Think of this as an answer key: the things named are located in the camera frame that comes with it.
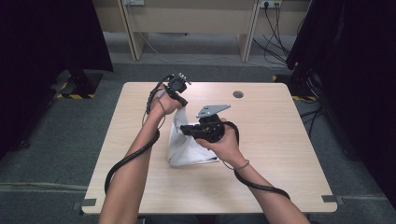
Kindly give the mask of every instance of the gray carpet floor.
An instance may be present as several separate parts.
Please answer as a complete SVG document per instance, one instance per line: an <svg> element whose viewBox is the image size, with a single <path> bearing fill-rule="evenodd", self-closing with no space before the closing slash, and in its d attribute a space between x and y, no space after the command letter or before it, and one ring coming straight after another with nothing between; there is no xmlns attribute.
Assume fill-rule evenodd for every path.
<svg viewBox="0 0 396 224"><path fill-rule="evenodd" d="M236 57L237 52L230 54ZM285 68L273 71L239 63L153 63L157 55L151 56L151 63L149 60L117 63L113 55L114 73L104 73L93 99L53 100L28 139L31 146L11 151L0 160L0 223L97 222L97 216L80 215L78 205L84 198L125 82L158 81L178 72L192 81L212 82L272 82L276 73L290 74ZM319 107L299 101L295 104L300 113ZM311 220L396 223L395 210L364 165L351 161L343 152L325 116L315 120L311 141L332 192L340 202L336 212L311 214Z"/></svg>

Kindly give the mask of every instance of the person's left arm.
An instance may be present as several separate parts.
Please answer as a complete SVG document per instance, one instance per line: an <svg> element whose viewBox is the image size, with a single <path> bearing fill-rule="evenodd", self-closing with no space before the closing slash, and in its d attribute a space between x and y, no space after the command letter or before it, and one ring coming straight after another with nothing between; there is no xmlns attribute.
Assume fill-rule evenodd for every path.
<svg viewBox="0 0 396 224"><path fill-rule="evenodd" d="M168 94L155 99L146 122L125 156L147 144L157 132L163 116L173 113L177 108L181 108L180 103L171 99ZM146 186L150 155L151 148L127 162L114 174L99 216L99 223L136 223Z"/></svg>

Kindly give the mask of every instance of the light wood tabletop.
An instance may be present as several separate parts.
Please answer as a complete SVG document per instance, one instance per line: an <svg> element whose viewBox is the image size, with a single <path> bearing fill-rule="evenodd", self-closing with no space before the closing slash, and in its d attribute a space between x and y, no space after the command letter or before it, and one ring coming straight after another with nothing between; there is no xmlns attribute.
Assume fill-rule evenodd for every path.
<svg viewBox="0 0 396 224"><path fill-rule="evenodd" d="M141 128L154 82L126 83L82 204L86 214L99 214L105 199L105 179L121 160ZM241 91L244 96L235 98ZM219 112L237 125L240 150L251 165L275 187L285 190L304 213L330 213L336 203L288 88L278 83L193 82L181 94L189 122L204 105L231 105ZM140 214L261 213L248 188L222 162L173 168L167 162L170 127L166 117L154 145Z"/></svg>

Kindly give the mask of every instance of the table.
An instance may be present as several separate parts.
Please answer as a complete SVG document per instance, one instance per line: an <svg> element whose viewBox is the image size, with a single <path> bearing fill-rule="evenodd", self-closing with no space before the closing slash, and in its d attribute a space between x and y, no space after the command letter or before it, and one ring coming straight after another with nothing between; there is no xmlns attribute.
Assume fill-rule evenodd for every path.
<svg viewBox="0 0 396 224"><path fill-rule="evenodd" d="M247 61L259 0L145 0L144 6L122 2L120 14L134 60L140 60L152 32L236 34L241 60Z"/></svg>
<svg viewBox="0 0 396 224"><path fill-rule="evenodd" d="M85 195L84 213L100 213L107 172L122 159L140 130L146 101L155 85L124 85ZM235 91L244 96L235 98ZM204 105L231 105L219 116L238 126L240 149L250 163L275 187L285 190L304 213L336 210L336 203L322 200L332 192L287 86L193 82L182 96L189 101L189 122L197 121L195 115ZM161 137L152 149L140 214L260 213L248 188L222 162L169 166L166 155L172 119L173 115L166 117Z"/></svg>

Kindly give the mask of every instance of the person's right arm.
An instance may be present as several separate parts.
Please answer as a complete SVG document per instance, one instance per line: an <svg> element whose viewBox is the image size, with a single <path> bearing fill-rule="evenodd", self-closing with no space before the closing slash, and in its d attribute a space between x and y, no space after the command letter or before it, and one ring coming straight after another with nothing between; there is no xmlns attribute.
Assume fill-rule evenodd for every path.
<svg viewBox="0 0 396 224"><path fill-rule="evenodd" d="M228 162L234 169L247 164L236 142L235 131L228 125L225 127L224 136L217 143L211 144L204 139L197 139L196 141L202 147L213 150L222 161ZM237 170L237 172L249 182L272 187L271 183L250 164ZM309 223L305 215L285 196L260 189L249 189L259 202L270 223Z"/></svg>

